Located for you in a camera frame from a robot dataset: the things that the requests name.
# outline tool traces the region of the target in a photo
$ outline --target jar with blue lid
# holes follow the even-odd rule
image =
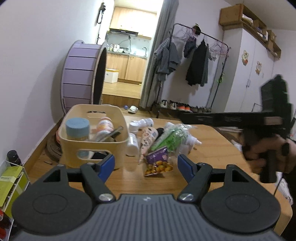
[[[67,138],[73,141],[88,141],[90,124],[85,118],[71,118],[66,121]],[[77,156],[81,159],[88,159],[89,151],[79,151]]]

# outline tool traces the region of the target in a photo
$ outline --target white label on device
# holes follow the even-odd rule
[[[266,126],[275,126],[275,125],[282,125],[283,119],[279,116],[269,116],[264,117],[264,125]]]

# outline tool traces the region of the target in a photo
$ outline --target human hand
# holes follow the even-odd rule
[[[289,143],[288,156],[282,155],[282,146],[286,142]],[[245,157],[252,159],[247,161],[253,173],[259,174],[262,168],[266,166],[266,160],[259,158],[260,153],[268,150],[276,151],[277,171],[290,173],[296,165],[296,144],[290,139],[283,139],[279,135],[271,138],[263,138],[256,145],[252,146],[249,151],[245,153]]]

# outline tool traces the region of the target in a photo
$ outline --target purple panel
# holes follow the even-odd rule
[[[68,57],[65,63],[65,69],[83,69],[94,70],[96,58]]]
[[[88,99],[76,99],[76,98],[68,98],[65,97],[65,105],[67,108],[71,108],[72,106],[76,104],[90,104],[90,100]]]
[[[91,99],[91,86],[63,84],[64,97]]]
[[[93,79],[93,71],[65,69],[62,83],[91,85]]]
[[[69,51],[68,56],[96,58],[98,56],[98,53],[99,53],[98,49],[72,48]]]
[[[74,44],[73,48],[100,49],[101,46],[98,44]]]

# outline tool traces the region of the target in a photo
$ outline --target purple cat wheel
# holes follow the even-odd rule
[[[65,60],[61,101],[66,114],[76,104],[99,104],[105,79],[107,43],[76,41]]]

